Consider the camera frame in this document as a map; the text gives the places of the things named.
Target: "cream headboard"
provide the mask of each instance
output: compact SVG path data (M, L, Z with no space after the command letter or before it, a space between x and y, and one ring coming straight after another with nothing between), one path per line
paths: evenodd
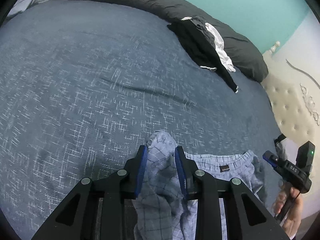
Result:
M305 201L303 217L307 217L320 210L320 87L313 77L301 71L290 59L281 62L273 59L272 54L279 45L277 42L263 54L269 75L261 85L269 96L281 132L298 146L308 140L316 145L310 175L312 187L304 194L308 201ZM295 163L295 156L289 160Z

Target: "black device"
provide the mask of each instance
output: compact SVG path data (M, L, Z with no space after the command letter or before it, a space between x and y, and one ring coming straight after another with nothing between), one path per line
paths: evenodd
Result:
M309 175L312 170L313 157L316 147L310 141L300 146L296 158L296 164L293 164L289 160L283 160L270 151L266 151L263 155L268 163L270 163L273 169L282 176L282 178L289 182L293 187L297 188L301 194L307 193L311 188L311 180ZM281 223L286 214L293 206L295 198L293 198L290 192L287 192L287 200L281 209L281 212L275 216L278 223Z
M62 200L32 240L125 240L124 199L141 190L147 147L123 169L105 179L83 178ZM221 240L219 198L223 198L228 240L288 240L272 215L238 178L216 179L188 160L182 147L175 149L181 191L186 200L198 199L196 240ZM100 230L96 232L99 199L103 198Z

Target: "black long-sleeve garment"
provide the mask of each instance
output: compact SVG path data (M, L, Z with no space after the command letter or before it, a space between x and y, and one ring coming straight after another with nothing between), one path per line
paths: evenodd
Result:
M193 22L190 20L176 21L167 27L177 35L180 44L197 65L216 67L217 74L234 92L237 92L237 85L228 70L222 65L219 55Z

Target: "metal screw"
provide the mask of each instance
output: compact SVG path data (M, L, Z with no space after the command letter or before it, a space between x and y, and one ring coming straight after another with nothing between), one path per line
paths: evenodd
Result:
M119 170L117 173L119 176L124 176L127 174L127 171L126 170Z
M197 170L195 173L196 173L197 176L200 176L200 177L204 175L204 171L203 170Z
M89 179L89 178L83 178L83 179L81 179L81 183L82 183L83 185L87 185L87 184L90 183L90 179Z
M232 183L235 184L235 185L239 185L241 183L241 180L238 179L238 178L233 178L232 179Z

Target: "black handle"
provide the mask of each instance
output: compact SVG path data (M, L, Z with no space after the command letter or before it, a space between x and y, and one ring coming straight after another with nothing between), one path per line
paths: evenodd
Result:
M277 220L277 222L279 224L285 218L285 216L288 213L288 211L290 210L290 208L292 208L292 206L294 205L295 200L296 199L291 196L290 190L289 190L287 200L285 201L280 213L277 216L275 216L275 219Z

